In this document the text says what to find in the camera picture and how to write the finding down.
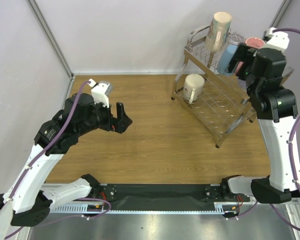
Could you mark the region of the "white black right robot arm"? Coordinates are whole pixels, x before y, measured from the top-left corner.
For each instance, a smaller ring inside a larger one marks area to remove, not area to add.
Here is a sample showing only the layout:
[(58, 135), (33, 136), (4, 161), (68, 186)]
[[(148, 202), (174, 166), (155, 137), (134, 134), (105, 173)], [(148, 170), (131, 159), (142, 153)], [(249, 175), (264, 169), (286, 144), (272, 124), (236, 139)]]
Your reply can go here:
[(290, 156), (297, 150), (293, 138), (298, 117), (295, 94), (282, 86), (286, 57), (273, 48), (238, 45), (227, 67), (233, 70), (242, 63), (237, 76), (246, 82), (249, 102), (256, 112), (270, 160), (270, 175), (247, 177), (233, 175), (221, 180), (220, 195), (232, 201), (238, 194), (254, 197), (261, 204), (281, 204), (300, 198), (300, 160)]

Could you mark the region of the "green interior white mug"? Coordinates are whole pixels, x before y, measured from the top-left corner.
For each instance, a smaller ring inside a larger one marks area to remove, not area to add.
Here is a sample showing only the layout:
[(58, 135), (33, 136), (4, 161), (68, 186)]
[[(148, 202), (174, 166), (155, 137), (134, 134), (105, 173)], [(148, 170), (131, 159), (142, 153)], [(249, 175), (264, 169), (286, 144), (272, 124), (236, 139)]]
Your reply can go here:
[(198, 100), (203, 91), (205, 79), (199, 74), (189, 74), (186, 76), (183, 85), (183, 97), (189, 104)]

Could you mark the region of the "clear glass cup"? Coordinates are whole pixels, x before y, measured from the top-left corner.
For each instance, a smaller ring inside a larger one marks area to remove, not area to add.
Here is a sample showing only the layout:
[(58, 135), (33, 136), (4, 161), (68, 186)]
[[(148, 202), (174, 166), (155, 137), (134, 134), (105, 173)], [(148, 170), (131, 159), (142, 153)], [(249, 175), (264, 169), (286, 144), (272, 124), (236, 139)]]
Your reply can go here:
[(228, 35), (225, 46), (234, 45), (238, 46), (240, 43), (244, 43), (246, 41), (245, 37), (237, 32), (232, 32)]

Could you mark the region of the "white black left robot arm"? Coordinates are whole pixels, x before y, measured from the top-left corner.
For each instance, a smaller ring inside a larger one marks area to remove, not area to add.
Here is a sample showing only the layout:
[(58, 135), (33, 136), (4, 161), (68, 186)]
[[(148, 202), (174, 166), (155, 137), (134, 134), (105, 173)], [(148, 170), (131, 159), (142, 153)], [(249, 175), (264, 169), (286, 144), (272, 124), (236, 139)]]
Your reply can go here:
[(43, 190), (42, 185), (79, 137), (97, 129), (124, 133), (133, 121), (122, 102), (116, 103), (116, 112), (117, 116), (113, 116), (110, 107), (95, 102), (88, 93), (75, 93), (65, 101), (63, 109), (41, 125), (17, 180), (9, 191), (0, 194), (0, 210), (6, 203), (12, 203), (9, 226), (34, 227), (58, 206), (76, 199), (92, 201), (99, 197), (100, 182), (91, 174), (52, 191)]

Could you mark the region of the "blue plastic cup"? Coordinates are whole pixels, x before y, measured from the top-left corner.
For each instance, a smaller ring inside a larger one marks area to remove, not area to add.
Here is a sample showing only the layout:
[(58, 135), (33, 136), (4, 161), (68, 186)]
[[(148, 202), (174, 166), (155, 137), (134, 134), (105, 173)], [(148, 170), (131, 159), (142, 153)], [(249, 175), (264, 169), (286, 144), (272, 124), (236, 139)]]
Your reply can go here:
[(217, 64), (217, 68), (216, 68), (217, 72), (220, 75), (228, 77), (234, 73), (234, 70), (231, 72), (228, 72), (227, 69), (228, 69), (228, 65), (229, 65), (233, 55), (235, 54), (237, 48), (238, 48), (237, 45), (229, 44), (223, 51), (221, 58)]

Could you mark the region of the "aluminium corner post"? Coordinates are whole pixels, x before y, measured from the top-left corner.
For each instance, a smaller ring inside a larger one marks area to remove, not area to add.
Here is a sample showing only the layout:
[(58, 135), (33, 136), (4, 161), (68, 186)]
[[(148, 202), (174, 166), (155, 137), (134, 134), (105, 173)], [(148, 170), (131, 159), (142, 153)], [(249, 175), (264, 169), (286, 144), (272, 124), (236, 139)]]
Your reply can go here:
[(66, 75), (72, 80), (74, 77), (74, 74), (71, 71), (71, 68), (70, 68), (53, 32), (51, 31), (51, 28), (50, 28), (48, 22), (46, 21), (46, 18), (44, 17), (37, 1), (36, 0), (26, 0), (26, 3), (28, 4), (35, 19), (37, 20), (39, 26), (41, 27), (43, 34), (47, 38), (47, 41), (49, 42), (53, 52), (55, 53), (58, 61), (61, 64), (63, 70), (65, 71)]
[(284, 19), (287, 15), (289, 8), (291, 7), (293, 0), (283, 0), (280, 4), (277, 12), (275, 13), (268, 28), (281, 28), (283, 27)]

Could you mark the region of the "pink ceramic mug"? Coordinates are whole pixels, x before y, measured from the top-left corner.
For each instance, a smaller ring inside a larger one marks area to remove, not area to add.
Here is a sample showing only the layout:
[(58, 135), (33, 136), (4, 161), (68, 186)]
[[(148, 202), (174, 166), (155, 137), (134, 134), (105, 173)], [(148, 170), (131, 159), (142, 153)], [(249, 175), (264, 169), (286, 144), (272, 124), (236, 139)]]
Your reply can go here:
[[(249, 47), (253, 47), (253, 48), (256, 48), (256, 49), (260, 49), (264, 44), (265, 42), (261, 39), (261, 38), (258, 38), (258, 37), (249, 37), (245, 40), (244, 42), (247, 46)], [(237, 68), (235, 69), (234, 71), (234, 74), (236, 75), (240, 68), (242, 67), (243, 65), (243, 62), (239, 62)]]

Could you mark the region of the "aluminium slotted rail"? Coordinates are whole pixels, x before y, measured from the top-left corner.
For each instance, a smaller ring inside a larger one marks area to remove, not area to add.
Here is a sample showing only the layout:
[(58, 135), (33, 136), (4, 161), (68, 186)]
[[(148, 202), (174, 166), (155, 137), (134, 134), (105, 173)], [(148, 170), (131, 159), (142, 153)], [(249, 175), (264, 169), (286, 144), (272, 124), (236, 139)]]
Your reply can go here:
[(52, 214), (75, 214), (84, 216), (95, 216), (103, 212), (111, 214), (206, 214), (223, 215), (225, 213), (238, 214), (243, 209), (236, 202), (200, 202), (198, 205), (193, 203), (177, 204), (125, 204), (119, 206), (115, 202), (108, 204), (75, 202), (67, 203), (50, 211)]

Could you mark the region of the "cream patterned ceramic mug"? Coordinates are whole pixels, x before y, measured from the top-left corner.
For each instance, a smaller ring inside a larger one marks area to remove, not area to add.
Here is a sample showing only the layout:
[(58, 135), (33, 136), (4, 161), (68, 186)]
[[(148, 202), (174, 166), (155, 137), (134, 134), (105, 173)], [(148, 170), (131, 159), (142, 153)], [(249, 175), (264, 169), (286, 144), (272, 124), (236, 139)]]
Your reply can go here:
[(220, 11), (213, 15), (205, 38), (205, 47), (211, 53), (216, 53), (224, 47), (232, 19), (232, 16), (228, 12)]

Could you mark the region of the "aluminium left corner post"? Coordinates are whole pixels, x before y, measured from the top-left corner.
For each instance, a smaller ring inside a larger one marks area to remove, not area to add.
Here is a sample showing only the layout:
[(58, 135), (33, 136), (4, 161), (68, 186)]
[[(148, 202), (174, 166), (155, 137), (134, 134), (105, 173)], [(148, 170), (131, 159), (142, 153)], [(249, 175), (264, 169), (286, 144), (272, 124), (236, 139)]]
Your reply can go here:
[(46, 21), (46, 18), (44, 17), (37, 1), (36, 0), (26, 0), (26, 3), (28, 4), (35, 19), (37, 20), (39, 26), (41, 27), (43, 34), (47, 38), (47, 41), (49, 42), (53, 52), (55, 53), (58, 61), (61, 64), (63, 70), (65, 71), (66, 75), (72, 80), (74, 77), (74, 74), (71, 71), (71, 68), (70, 68), (53, 32), (51, 31), (51, 28), (50, 28), (48, 22)]

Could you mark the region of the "aluminium right corner post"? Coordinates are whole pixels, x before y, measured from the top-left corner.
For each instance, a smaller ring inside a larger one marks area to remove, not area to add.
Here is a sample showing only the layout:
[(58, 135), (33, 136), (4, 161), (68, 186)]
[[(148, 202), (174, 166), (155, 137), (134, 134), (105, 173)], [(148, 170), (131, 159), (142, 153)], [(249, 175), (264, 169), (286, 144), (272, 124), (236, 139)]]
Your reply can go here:
[(281, 28), (283, 27), (284, 19), (287, 15), (289, 8), (291, 7), (293, 0), (283, 0), (280, 4), (277, 12), (275, 13), (268, 28)]

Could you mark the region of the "white object bottom left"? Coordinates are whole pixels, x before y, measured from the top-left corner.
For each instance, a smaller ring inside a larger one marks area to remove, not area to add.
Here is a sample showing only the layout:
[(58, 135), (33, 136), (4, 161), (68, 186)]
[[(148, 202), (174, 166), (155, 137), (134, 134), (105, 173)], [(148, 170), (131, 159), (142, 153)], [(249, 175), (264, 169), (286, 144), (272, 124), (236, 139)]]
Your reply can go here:
[(0, 210), (0, 240), (4, 240), (13, 219), (13, 202), (8, 201)]

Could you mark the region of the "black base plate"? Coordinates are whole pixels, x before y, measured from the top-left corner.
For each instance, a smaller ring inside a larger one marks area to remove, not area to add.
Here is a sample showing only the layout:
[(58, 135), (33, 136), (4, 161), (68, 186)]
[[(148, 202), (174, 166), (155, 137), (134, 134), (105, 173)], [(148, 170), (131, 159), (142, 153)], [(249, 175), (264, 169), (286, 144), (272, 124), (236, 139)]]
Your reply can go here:
[(100, 187), (106, 200), (120, 207), (130, 204), (195, 204), (249, 202), (243, 194), (224, 193), (220, 186), (210, 184), (107, 184)]

